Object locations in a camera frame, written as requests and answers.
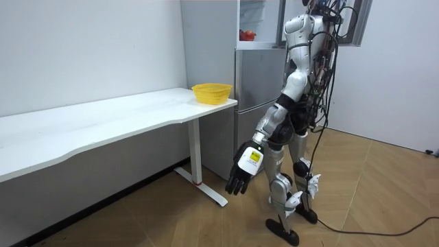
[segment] baseboard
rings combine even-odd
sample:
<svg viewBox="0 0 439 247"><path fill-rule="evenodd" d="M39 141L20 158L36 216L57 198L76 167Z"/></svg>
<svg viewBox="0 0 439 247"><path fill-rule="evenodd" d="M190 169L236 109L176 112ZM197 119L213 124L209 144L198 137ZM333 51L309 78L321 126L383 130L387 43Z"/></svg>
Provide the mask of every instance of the baseboard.
<svg viewBox="0 0 439 247"><path fill-rule="evenodd" d="M150 176L150 177L148 177L148 178L146 178L138 183L135 183L135 184L129 186L128 188L123 189L123 190L117 192L116 194L109 196L109 197L101 200L100 202L93 204L93 205L89 206L88 208L75 213L72 216L67 217L66 219L61 220L60 222L55 223L55 224L47 227L46 229L28 237L27 239L24 239L24 240L20 241L19 243L14 244L11 247L25 247L25 246L32 246L34 244L37 244L38 242L43 241L44 239L52 236L53 234L61 231L62 229L66 228L72 224L75 224L76 222L84 219L85 217L90 216L93 213L96 213L97 211L103 209L104 207L107 207L108 205L124 198L125 196L131 194L132 192L135 192L136 190L154 182L155 180L172 172L175 168L180 167L182 165L185 165L185 164L189 163L190 161L191 161L191 159L189 157L185 158L184 160L177 162L176 164L164 169L163 171L158 172L158 173L156 173L156 174L154 174L154 175L152 175L152 176Z"/></svg>

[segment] table leg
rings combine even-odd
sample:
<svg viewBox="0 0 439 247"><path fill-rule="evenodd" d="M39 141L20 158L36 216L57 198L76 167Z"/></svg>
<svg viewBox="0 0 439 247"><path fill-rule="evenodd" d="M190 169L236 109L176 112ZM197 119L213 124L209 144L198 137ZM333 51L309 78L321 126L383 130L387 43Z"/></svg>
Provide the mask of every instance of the table leg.
<svg viewBox="0 0 439 247"><path fill-rule="evenodd" d="M194 119L188 123L189 125L189 145L191 149L191 171L192 174L186 172L181 167L177 167L175 171L188 181L193 183L198 189L210 196L221 207L226 206L227 200L219 195L216 191L208 187L202 182L201 172L201 150L200 150L200 126L198 119Z"/></svg>

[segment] yellow bowl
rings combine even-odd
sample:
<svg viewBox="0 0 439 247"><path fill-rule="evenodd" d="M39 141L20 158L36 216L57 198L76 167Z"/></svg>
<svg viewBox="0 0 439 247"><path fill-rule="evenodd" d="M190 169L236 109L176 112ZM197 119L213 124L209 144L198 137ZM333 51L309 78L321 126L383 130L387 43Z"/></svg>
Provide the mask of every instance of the yellow bowl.
<svg viewBox="0 0 439 247"><path fill-rule="evenodd" d="M206 83L192 86L197 101L203 104L223 104L227 101L231 85Z"/></svg>

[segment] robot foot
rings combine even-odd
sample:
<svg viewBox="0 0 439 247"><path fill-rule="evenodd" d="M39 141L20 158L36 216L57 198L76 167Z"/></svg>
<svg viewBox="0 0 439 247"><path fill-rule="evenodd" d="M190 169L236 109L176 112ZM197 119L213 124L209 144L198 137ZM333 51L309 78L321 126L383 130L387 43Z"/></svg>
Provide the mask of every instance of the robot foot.
<svg viewBox="0 0 439 247"><path fill-rule="evenodd" d="M296 212L299 215L303 216L309 223L317 224L317 221L318 221L317 213L314 212L312 209L309 209L309 211L306 211L304 206L302 204L300 204L296 207Z"/></svg>
<svg viewBox="0 0 439 247"><path fill-rule="evenodd" d="M282 223L268 219L265 221L265 226L276 236L284 239L288 244L291 244L292 246L299 245L299 235L293 230L290 230L289 233L287 233L284 230Z"/></svg>

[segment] table top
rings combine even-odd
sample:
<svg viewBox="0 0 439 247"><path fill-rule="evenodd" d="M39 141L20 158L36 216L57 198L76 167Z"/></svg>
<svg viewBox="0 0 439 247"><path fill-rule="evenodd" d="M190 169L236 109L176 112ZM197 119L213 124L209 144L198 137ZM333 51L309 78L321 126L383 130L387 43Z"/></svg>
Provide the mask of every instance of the table top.
<svg viewBox="0 0 439 247"><path fill-rule="evenodd" d="M0 183L75 154L237 104L198 103L193 91L167 89L0 117Z"/></svg>

